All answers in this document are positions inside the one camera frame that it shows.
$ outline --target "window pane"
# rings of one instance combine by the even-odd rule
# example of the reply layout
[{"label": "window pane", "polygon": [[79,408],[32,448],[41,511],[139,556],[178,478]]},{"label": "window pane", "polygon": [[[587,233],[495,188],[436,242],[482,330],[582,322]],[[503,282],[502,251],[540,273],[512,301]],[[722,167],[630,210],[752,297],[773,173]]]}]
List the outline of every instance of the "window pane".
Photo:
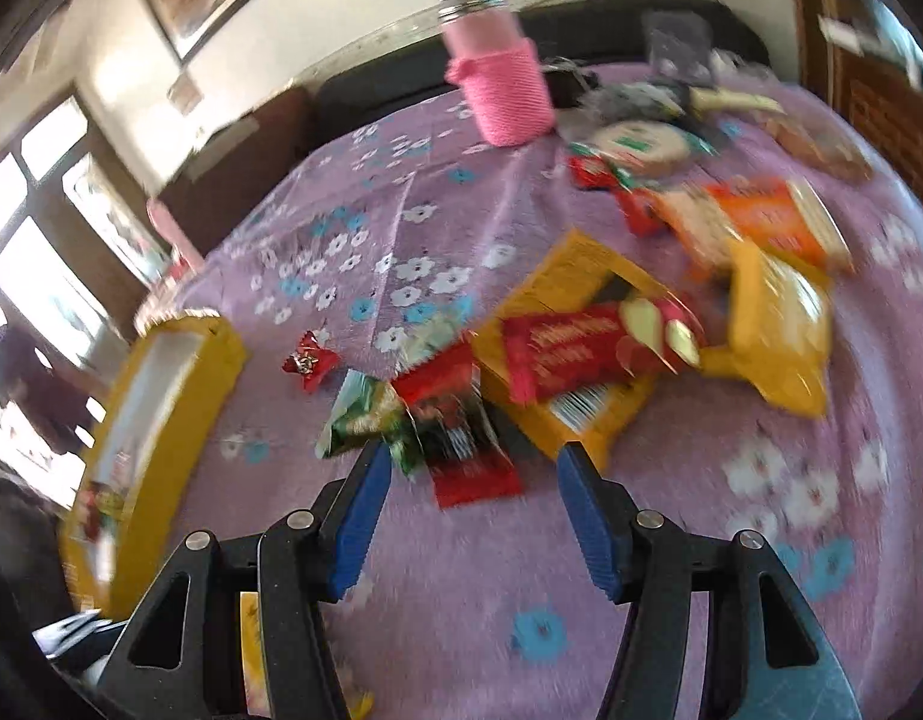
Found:
[{"label": "window pane", "polygon": [[124,266],[150,287],[169,260],[118,196],[98,163],[86,154],[61,178],[68,199]]},{"label": "window pane", "polygon": [[68,98],[22,138],[22,157],[35,179],[41,179],[88,132],[88,119],[74,98]]},{"label": "window pane", "polygon": [[0,255],[0,286],[49,343],[81,364],[106,314],[31,217]]},{"label": "window pane", "polygon": [[0,232],[28,194],[28,182],[15,158],[9,154],[0,162]]}]

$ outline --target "blue gripper pad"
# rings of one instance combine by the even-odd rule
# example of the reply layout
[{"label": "blue gripper pad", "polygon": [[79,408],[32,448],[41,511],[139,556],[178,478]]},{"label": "blue gripper pad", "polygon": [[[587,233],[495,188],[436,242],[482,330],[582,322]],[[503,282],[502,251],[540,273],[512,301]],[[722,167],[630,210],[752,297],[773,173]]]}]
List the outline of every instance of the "blue gripper pad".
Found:
[{"label": "blue gripper pad", "polygon": [[[366,472],[359,469],[362,462],[363,459],[359,458],[345,483],[345,487],[349,483],[357,484],[359,476],[362,477],[333,534],[333,554],[327,556],[333,565],[328,579],[328,591],[338,599],[344,595],[345,590],[357,583],[357,578],[362,574],[364,559],[391,485],[391,453],[386,443],[378,445],[377,451],[367,461]],[[346,493],[350,494],[351,491],[343,487],[336,502],[341,502]],[[327,520],[332,519],[332,514],[330,512]]]},{"label": "blue gripper pad", "polygon": [[575,538],[588,565],[588,573],[595,586],[600,587],[613,602],[621,600],[621,567],[618,565],[615,543],[608,520],[599,506],[597,495],[592,489],[591,474],[594,471],[596,484],[602,483],[587,456],[579,455],[573,447],[565,446],[557,459],[558,489],[561,500],[568,509],[568,519],[575,529]]}]

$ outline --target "bed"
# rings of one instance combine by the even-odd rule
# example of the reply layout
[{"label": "bed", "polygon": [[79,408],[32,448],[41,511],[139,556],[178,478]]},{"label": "bed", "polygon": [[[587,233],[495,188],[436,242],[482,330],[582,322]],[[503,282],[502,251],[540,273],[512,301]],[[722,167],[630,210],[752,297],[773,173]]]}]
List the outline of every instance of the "bed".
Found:
[{"label": "bed", "polygon": [[[638,63],[597,69],[647,75]],[[797,87],[735,88],[848,129]],[[280,370],[306,330],[349,367],[391,375],[405,329],[446,306],[477,323],[572,227],[677,284],[674,239],[636,239],[610,194],[573,189],[559,138],[490,148],[458,91],[422,97],[316,148],[183,290],[181,306],[228,317],[249,360],[191,475],[176,540],[261,531],[350,467],[351,456],[314,455],[340,378],[305,395]],[[762,531],[864,716],[879,720],[923,676],[923,208],[856,135],[876,170],[861,189],[725,119],[732,146],[688,177],[808,175],[855,255],[858,273],[832,289],[828,416],[796,418],[751,386],[686,375],[664,381],[618,437],[606,475],[692,532]],[[428,480],[396,477],[362,579],[324,608],[378,720],[597,714],[624,610],[589,580],[554,465],[501,430],[525,495],[441,512]],[[704,616],[696,596],[680,717],[696,714]],[[556,620],[563,647],[516,650],[525,619]]]}]

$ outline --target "bottle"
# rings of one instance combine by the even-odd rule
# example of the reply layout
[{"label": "bottle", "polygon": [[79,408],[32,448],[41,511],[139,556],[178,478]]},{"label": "bottle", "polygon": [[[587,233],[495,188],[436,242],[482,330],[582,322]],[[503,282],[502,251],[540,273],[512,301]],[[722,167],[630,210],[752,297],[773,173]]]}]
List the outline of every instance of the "bottle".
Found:
[{"label": "bottle", "polygon": [[492,146],[520,146],[554,127],[534,42],[504,0],[438,0],[452,56],[445,80],[461,87]]}]

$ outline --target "white wall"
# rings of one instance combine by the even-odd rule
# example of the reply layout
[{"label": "white wall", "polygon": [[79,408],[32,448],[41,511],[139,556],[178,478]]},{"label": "white wall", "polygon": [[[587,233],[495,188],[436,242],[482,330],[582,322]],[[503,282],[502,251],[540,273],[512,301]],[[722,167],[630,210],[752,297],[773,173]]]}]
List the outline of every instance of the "white wall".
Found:
[{"label": "white wall", "polygon": [[[205,103],[193,119],[242,113],[307,66],[432,0],[251,0],[191,61]],[[791,0],[727,1],[768,44],[782,76],[797,64]],[[166,100],[178,74],[142,0],[97,0],[79,87],[122,159],[156,191],[184,158],[194,123]]]}]

